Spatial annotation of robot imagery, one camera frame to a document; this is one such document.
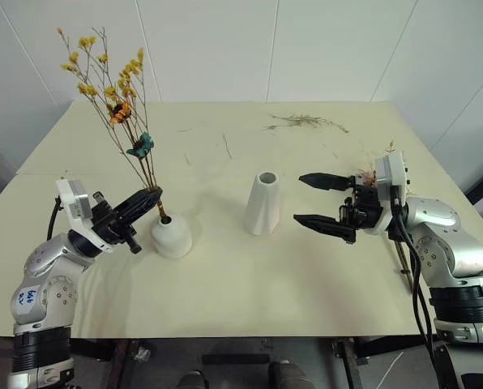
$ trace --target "white ceramic vase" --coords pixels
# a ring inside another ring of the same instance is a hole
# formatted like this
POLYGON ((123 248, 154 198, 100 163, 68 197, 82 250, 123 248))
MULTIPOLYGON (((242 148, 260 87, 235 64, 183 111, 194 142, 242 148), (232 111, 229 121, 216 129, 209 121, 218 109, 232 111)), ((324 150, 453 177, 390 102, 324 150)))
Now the white ceramic vase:
POLYGON ((280 221, 280 186, 277 174, 262 172, 252 184, 245 211, 245 227, 253 235, 271 233, 280 221))
POLYGON ((152 237, 157 252, 166 258, 181 258, 191 250, 193 240, 190 226, 184 216, 170 215, 168 224, 157 217, 152 228, 152 237))

